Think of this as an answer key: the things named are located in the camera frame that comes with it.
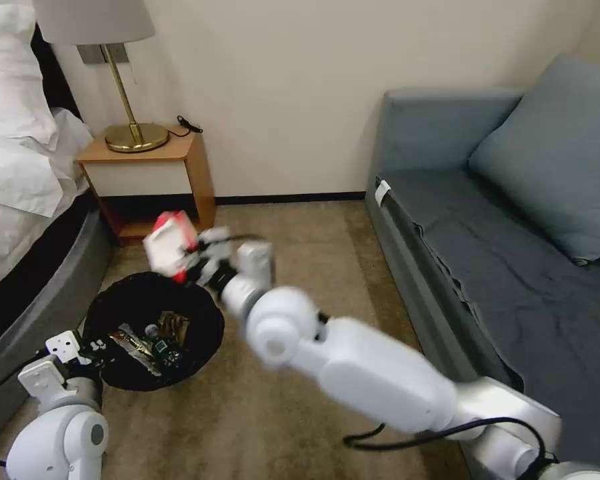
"black trash bin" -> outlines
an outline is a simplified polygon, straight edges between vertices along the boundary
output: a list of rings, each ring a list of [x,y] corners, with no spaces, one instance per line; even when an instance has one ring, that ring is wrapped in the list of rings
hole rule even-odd
[[[109,333],[126,323],[143,338],[146,326],[158,324],[165,313],[188,321],[179,342],[184,366],[175,375],[158,377],[112,340]],[[220,347],[224,327],[222,312],[204,288],[194,283],[180,285],[162,275],[144,272],[130,275],[98,294],[87,313],[83,339],[88,343],[102,340],[106,346],[99,351],[105,360],[104,382],[124,390],[152,391],[198,372]]]

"brown carpet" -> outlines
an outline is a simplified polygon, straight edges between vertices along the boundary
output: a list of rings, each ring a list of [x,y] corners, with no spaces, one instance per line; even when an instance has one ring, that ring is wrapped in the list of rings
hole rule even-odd
[[[324,312],[418,347],[362,202],[221,207],[216,225],[270,239],[278,283],[306,290]],[[120,249],[103,286],[146,268],[141,247]],[[27,404],[12,420],[0,455],[34,414]],[[343,448],[342,436],[375,425],[299,374],[262,368],[230,319],[222,347],[196,376],[153,393],[106,388],[104,414],[108,480],[469,478],[451,442],[382,454]]]

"yellow object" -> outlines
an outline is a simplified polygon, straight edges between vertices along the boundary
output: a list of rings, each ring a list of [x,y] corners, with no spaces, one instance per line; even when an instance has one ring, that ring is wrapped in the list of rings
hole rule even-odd
[[[107,146],[114,151],[122,153],[135,153],[147,150],[153,150],[160,145],[164,145],[169,140],[169,132],[166,128],[153,123],[137,123],[133,116],[127,92],[122,84],[118,67],[115,64],[113,55],[106,44],[102,44],[102,51],[111,68],[111,73],[118,87],[118,92],[122,97],[122,103],[129,118],[128,125],[112,127],[105,138]]]

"sofa armrest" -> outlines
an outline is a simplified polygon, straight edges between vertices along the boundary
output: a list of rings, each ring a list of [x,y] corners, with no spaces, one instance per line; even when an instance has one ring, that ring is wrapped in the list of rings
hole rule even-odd
[[[385,94],[371,165],[379,173],[464,165],[516,107],[522,92],[400,89]]]

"nightstand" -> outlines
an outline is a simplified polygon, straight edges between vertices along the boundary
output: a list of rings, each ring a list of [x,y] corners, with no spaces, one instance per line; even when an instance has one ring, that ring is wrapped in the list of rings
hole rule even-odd
[[[182,127],[170,130],[186,133]],[[166,210],[186,211],[199,231],[213,226],[215,198],[200,134],[170,135],[162,147],[142,153],[109,150],[105,134],[77,161],[120,244],[142,240]]]

